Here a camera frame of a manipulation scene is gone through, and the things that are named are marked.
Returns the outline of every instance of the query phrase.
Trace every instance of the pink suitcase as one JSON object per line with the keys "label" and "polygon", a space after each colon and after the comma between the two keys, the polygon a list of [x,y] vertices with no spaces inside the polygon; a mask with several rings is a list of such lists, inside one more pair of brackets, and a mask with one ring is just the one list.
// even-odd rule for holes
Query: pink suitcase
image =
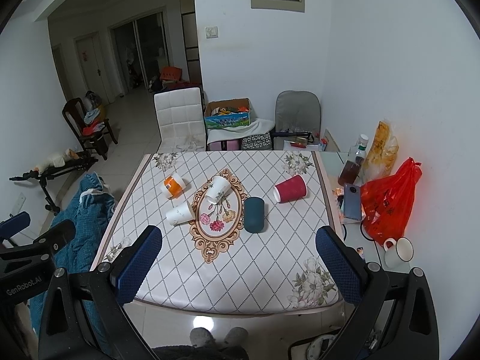
{"label": "pink suitcase", "polygon": [[240,139],[232,140],[219,140],[218,142],[212,142],[208,145],[208,149],[211,152],[240,150]]}

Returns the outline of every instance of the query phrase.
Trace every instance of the diamond pattern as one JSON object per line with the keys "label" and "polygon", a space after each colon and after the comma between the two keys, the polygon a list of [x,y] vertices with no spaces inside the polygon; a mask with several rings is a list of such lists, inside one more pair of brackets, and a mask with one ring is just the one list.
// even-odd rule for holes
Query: diamond pattern
{"label": "diamond pattern", "polygon": [[[133,243],[147,224],[162,230],[163,246],[136,297],[145,302],[189,311],[217,314],[271,314],[290,311],[288,296],[293,281],[309,257],[318,257],[315,233],[328,223],[325,200],[317,171],[302,174],[309,193],[306,198],[277,204],[273,185],[287,180],[284,151],[212,151],[178,154],[166,171],[149,163],[119,216],[106,250],[124,237]],[[265,201],[265,228],[261,234],[241,231],[225,253],[207,264],[195,248],[190,225],[173,227],[165,220],[172,207],[190,200],[212,176],[228,167],[242,182],[249,196]],[[165,198],[159,183],[177,172],[187,183],[183,194]],[[330,291],[323,307],[335,303]]]}

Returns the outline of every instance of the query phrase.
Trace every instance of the mug handle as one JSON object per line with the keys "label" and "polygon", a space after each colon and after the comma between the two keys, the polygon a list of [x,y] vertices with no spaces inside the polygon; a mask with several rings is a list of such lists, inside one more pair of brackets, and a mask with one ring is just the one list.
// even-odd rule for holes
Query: mug handle
{"label": "mug handle", "polygon": [[387,247],[387,242],[393,243],[393,246],[397,244],[397,241],[395,241],[393,238],[387,238],[383,243],[383,248],[385,249],[385,251],[388,251],[390,249],[389,247]]}

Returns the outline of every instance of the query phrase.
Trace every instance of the foot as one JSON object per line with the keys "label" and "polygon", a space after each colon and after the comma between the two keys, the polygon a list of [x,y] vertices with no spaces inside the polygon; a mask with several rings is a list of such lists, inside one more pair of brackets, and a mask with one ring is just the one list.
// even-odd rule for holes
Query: foot
{"label": "foot", "polygon": [[248,332],[243,327],[234,327],[225,336],[223,343],[227,347],[240,347],[248,337]]}
{"label": "foot", "polygon": [[215,339],[212,334],[204,327],[196,327],[190,332],[190,342],[196,348],[214,347]]}

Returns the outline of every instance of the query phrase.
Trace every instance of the red paper cup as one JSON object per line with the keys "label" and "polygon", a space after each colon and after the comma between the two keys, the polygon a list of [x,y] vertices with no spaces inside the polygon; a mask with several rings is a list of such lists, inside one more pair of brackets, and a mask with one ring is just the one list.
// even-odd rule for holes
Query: red paper cup
{"label": "red paper cup", "polygon": [[307,195],[307,185],[300,175],[277,184],[273,188],[273,197],[277,203],[291,202],[304,198]]}

